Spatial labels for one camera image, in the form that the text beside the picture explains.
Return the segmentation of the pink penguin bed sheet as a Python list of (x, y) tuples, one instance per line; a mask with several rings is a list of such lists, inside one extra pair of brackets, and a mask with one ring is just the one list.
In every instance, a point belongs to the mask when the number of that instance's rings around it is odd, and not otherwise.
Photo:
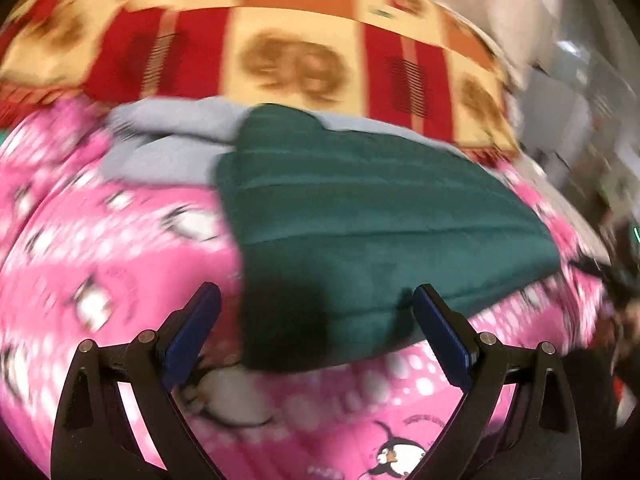
[[(78, 344), (156, 330), (201, 284), (219, 318), (171, 394), (230, 479), (403, 479), (430, 450), (461, 393), (425, 340), (376, 358), (277, 373), (242, 361), (242, 260), (216, 188), (110, 180), (114, 136), (88, 105), (26, 118), (1, 148), (1, 416), (51, 473), (54, 422)], [(489, 170), (533, 209), (560, 270), (473, 316), (509, 346), (590, 343), (603, 296), (574, 262), (576, 231), (514, 170)]]

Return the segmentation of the grey folded sweatshirt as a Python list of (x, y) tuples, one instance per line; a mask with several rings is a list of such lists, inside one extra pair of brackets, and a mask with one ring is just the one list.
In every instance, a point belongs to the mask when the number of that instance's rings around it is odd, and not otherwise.
[(110, 180), (212, 188), (419, 186), (466, 180), (478, 167), (407, 128), (277, 104), (151, 98), (107, 116)]

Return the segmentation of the dark green puffer jacket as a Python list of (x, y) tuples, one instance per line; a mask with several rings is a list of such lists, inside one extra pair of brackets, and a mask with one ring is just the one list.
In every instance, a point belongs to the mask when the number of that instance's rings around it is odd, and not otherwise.
[(295, 108), (253, 108), (215, 185), (241, 255), (241, 356), (254, 370), (406, 348), (423, 337), (418, 286), (470, 317), (561, 266), (544, 222), (476, 162)]

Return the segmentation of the red orange rose blanket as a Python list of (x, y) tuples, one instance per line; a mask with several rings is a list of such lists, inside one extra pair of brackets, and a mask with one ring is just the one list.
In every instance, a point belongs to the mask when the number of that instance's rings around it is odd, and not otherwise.
[(63, 96), (223, 96), (367, 117), (490, 165), (518, 154), (506, 68), (433, 0), (23, 0), (1, 29), (1, 123)]

